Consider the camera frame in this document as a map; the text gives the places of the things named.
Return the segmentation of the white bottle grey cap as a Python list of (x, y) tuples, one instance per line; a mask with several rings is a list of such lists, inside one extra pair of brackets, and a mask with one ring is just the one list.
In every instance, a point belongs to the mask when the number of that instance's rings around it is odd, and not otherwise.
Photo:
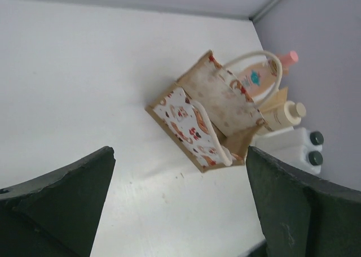
[(306, 146), (291, 147), (288, 164), (312, 175), (320, 175), (323, 156), (320, 151), (310, 150)]
[(258, 138), (254, 145), (265, 152), (269, 152), (296, 146), (305, 146), (311, 151), (322, 151), (323, 144), (324, 136), (320, 131), (297, 128)]

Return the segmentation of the cream wide-cap bottle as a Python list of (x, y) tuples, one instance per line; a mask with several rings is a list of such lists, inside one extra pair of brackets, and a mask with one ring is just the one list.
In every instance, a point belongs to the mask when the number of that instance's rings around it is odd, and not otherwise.
[(286, 101), (284, 104), (263, 114), (266, 124), (257, 132), (262, 136), (284, 128), (297, 126), (306, 116), (306, 108), (303, 103)]

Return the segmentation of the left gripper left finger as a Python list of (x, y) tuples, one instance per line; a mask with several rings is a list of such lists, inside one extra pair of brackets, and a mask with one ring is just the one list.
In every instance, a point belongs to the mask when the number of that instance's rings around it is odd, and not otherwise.
[(105, 146), (1, 189), (1, 256), (90, 256), (115, 162)]

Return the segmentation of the brown canvas bag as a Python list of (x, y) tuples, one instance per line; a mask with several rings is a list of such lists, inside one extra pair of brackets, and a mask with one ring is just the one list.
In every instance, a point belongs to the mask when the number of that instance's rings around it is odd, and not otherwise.
[[(264, 55), (264, 65), (275, 76), (271, 90), (255, 102), (229, 68)], [(253, 51), (225, 65), (211, 50), (181, 75), (146, 111), (201, 172), (245, 164), (248, 147), (266, 125), (259, 110), (277, 92), (283, 65), (269, 51)]]

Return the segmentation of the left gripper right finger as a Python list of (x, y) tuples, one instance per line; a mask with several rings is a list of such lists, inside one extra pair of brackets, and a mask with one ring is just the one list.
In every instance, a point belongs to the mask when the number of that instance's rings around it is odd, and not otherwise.
[(267, 256), (360, 256), (360, 192), (249, 147), (246, 170)]

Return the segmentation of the white bottle grey cap front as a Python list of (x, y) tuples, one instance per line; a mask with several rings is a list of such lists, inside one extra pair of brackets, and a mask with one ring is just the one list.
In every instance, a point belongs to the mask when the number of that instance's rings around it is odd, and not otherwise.
[(320, 175), (323, 156), (320, 151), (310, 150), (306, 146), (291, 147), (288, 164), (312, 175)]

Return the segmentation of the peach pink-capped bottle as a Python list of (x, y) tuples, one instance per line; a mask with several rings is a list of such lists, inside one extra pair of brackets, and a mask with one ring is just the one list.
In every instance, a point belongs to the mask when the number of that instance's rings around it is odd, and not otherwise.
[[(289, 67), (298, 62), (298, 54), (296, 51), (278, 56), (283, 68), (283, 75), (287, 75)], [(249, 66), (242, 72), (237, 74), (237, 79), (252, 97), (263, 98), (270, 88), (274, 86), (278, 74), (277, 65), (272, 59), (259, 62)]]

